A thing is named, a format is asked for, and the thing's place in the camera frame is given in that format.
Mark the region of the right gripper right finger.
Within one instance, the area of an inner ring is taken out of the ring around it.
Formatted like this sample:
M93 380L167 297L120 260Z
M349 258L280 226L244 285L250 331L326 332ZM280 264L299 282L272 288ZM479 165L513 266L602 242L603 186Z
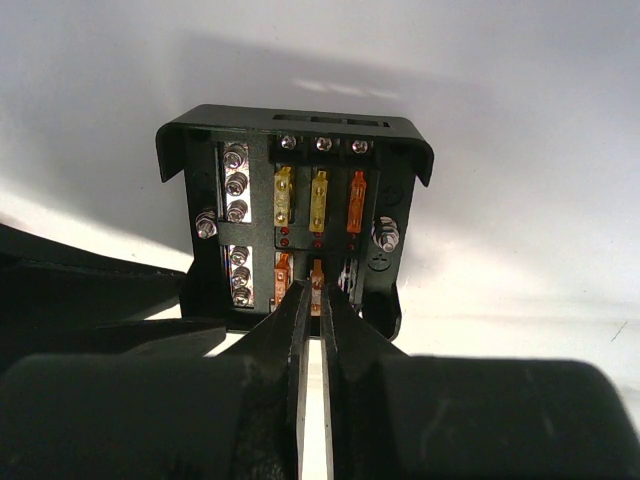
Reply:
M382 479L397 466L381 361L405 354L361 318L341 288L322 291L320 340L331 479Z

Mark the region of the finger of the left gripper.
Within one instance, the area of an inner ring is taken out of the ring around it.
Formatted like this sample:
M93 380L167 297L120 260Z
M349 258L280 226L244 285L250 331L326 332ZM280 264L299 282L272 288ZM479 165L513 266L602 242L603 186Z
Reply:
M162 319L124 322L93 328L34 331L1 339L1 368L25 357L61 355L203 356L226 338L214 319Z
M1 343L144 320L177 303L186 274L1 226Z

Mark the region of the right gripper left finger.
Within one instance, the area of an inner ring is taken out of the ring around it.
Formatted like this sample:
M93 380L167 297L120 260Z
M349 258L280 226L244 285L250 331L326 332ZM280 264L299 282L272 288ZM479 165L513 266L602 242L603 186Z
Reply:
M311 283L296 281L264 320L213 359L211 479L302 473Z

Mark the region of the orange blade fuse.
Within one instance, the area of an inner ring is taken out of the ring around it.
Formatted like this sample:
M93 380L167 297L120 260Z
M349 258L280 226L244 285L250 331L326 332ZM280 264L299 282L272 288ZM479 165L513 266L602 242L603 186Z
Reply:
M311 282L311 304L310 314L312 317L320 317L322 314L322 292L324 288L324 271L322 260L315 258L310 271Z
M278 307L293 279L292 254L281 252L274 266L274 307Z
M346 230L350 234L361 232L362 217L366 196L367 182L362 170L354 172L350 185L350 197Z

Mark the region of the black fuse box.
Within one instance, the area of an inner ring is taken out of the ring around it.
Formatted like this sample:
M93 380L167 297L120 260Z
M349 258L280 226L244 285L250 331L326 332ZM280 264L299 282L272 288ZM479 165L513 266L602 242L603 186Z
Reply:
M274 266L292 254L293 279L310 280L322 260L324 283L337 284L380 334L401 326L397 288L414 187L428 184L435 154L402 117L200 105L155 136L163 181L185 180L194 260L181 289L186 316L222 317L251 330L274 307ZM273 219L274 174L293 170L293 216ZM311 182L328 176L325 229L309 230ZM350 185L367 182L361 232L346 230Z

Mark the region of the yellow blade fuse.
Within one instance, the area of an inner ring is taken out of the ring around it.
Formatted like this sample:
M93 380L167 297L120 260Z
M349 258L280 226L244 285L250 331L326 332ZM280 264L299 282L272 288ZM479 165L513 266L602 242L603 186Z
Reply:
M328 176L325 170L319 170L311 182L309 230L323 233L325 229Z
M273 219L276 227L287 227L293 216L293 170L283 166L274 174Z

